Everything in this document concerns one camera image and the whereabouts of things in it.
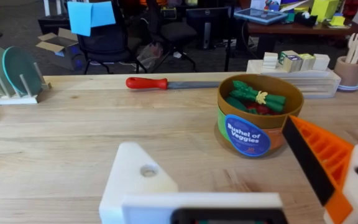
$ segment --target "blue label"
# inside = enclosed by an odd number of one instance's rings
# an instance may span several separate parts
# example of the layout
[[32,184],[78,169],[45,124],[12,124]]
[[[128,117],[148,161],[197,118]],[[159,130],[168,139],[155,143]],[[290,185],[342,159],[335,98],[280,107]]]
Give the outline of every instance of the blue label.
[[64,54],[63,52],[55,52],[55,55],[61,56],[61,57],[64,57],[64,56],[65,56],[65,54]]
[[229,114],[224,120],[231,144],[246,156],[261,156],[270,148],[270,138],[251,122]]

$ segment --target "desk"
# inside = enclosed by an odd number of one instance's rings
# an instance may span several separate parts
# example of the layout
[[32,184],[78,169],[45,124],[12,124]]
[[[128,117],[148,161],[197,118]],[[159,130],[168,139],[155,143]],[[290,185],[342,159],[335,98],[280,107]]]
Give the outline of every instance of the desk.
[[[220,81],[237,73],[148,74]],[[286,146],[246,159],[216,137],[216,89],[130,91],[136,75],[45,77],[38,105],[0,106],[0,223],[100,223],[118,145],[137,141],[181,191],[279,192],[290,223],[323,209]],[[358,143],[358,92],[305,100],[300,117]]]
[[345,35],[351,35],[353,33],[358,33],[358,24],[352,22],[352,21],[345,21],[345,24],[351,25],[351,28],[349,29],[331,29],[327,27],[326,25],[323,25],[322,23],[319,23],[318,25],[314,27],[307,27],[299,23],[291,23],[291,24],[281,24],[281,23],[275,23],[271,25],[262,25],[257,24],[254,22],[247,22],[245,26],[247,26],[248,29],[242,29],[243,24],[245,21],[243,20],[237,20],[237,46],[240,48],[244,47],[244,41],[242,36],[244,35],[244,38],[246,40],[246,43],[248,43],[248,37],[250,35],[256,35],[259,36],[256,56],[258,56],[259,59],[263,59],[265,52],[273,52],[275,41],[277,39],[277,36],[279,35],[336,35],[336,36],[345,36]]

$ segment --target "green toy asparagus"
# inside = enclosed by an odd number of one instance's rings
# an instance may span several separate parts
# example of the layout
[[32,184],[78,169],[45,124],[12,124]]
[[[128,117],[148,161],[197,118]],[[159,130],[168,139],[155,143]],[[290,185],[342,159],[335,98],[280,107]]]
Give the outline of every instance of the green toy asparagus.
[[281,113],[284,109],[285,97],[271,95],[266,92],[256,91],[242,81],[233,81],[234,90],[230,95],[242,100],[249,100],[259,104],[265,104],[268,108]]

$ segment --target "dish rack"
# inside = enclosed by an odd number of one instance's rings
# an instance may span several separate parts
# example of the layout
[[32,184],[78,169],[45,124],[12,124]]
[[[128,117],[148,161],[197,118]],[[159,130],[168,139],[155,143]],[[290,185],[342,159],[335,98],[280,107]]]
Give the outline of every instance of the dish rack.
[[[38,73],[38,76],[41,79],[41,87],[42,90],[49,90],[51,89],[51,84],[46,83],[44,77],[42,76],[42,73],[40,71],[40,68],[37,65],[37,62],[34,62],[35,70]],[[20,93],[18,90],[16,90],[13,86],[13,89],[15,91],[15,95],[11,95],[4,82],[1,80],[0,77],[0,86],[4,90],[5,96],[0,95],[0,105],[25,105],[25,104],[37,104],[38,103],[38,96],[39,93],[32,93],[30,91],[29,85],[27,81],[24,78],[24,75],[20,75],[21,81],[24,85],[24,88],[26,90],[26,94]]]

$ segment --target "utensil holder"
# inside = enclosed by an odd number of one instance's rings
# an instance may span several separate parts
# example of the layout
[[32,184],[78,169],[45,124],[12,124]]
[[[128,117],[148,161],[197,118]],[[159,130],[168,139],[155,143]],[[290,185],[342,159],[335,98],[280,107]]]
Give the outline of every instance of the utensil holder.
[[341,77],[340,85],[357,86],[358,84],[358,60],[351,64],[345,62],[346,56],[339,57],[336,60],[334,72]]

